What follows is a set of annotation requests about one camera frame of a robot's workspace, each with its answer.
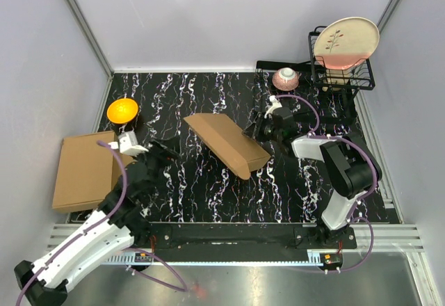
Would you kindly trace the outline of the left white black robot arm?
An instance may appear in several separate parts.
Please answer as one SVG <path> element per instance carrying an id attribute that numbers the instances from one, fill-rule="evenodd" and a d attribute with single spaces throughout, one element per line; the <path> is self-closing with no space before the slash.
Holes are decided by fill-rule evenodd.
<path id="1" fill-rule="evenodd" d="M 97 141 L 111 152 L 122 174 L 73 234 L 44 257 L 16 265 L 18 305 L 23 299 L 31 305 L 62 305 L 68 293 L 112 255 L 149 242 L 150 223 L 142 215 L 142 198 L 156 190 L 162 169 L 179 158 L 180 139 L 153 139 L 141 146 L 130 135 L 121 135 L 116 143 Z"/>

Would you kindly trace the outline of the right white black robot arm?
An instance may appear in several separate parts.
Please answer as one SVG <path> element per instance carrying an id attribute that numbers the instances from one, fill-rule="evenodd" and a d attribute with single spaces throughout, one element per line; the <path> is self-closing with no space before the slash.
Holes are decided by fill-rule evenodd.
<path id="1" fill-rule="evenodd" d="M 331 248 L 341 238 L 339 230 L 349 224 L 353 207 L 367 193 L 374 192 L 382 170 L 359 134 L 301 134 L 295 118 L 287 107 L 272 108 L 256 114 L 243 135 L 258 143 L 273 141 L 289 157 L 325 164 L 333 192 L 321 214 L 323 226 L 315 233 L 319 245 Z"/>

